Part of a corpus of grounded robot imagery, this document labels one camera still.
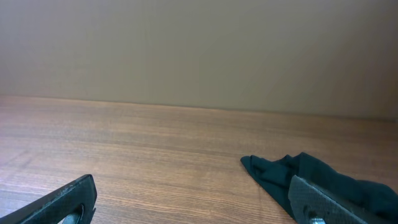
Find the black t-shirt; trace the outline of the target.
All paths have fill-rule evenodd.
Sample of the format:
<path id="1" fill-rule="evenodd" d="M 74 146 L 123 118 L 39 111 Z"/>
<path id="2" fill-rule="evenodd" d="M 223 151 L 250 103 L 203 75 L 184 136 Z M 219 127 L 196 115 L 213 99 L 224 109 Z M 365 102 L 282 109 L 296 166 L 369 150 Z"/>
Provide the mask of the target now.
<path id="1" fill-rule="evenodd" d="M 388 186 L 356 180 L 340 174 L 323 161 L 304 152 L 268 161 L 254 155 L 241 158 L 248 174 L 291 216 L 288 191 L 293 176 L 306 179 L 370 213 L 397 223 L 397 194 Z"/>

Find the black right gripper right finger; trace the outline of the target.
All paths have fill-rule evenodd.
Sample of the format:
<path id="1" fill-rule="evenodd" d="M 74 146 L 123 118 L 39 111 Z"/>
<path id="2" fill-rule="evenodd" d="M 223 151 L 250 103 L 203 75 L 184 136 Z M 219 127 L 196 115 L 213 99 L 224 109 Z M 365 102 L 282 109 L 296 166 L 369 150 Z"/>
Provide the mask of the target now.
<path id="1" fill-rule="evenodd" d="M 288 199 L 297 223 L 373 223 L 373 216 L 364 209 L 296 175 L 290 182 Z"/>

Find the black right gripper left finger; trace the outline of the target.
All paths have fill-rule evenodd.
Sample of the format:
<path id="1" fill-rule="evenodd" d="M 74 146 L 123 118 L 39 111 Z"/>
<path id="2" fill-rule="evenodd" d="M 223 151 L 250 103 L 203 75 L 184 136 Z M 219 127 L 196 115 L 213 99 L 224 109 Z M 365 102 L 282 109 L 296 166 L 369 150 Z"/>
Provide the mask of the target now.
<path id="1" fill-rule="evenodd" d="M 85 174 L 1 218 L 1 224 L 90 224 L 95 214 L 94 178 Z"/>

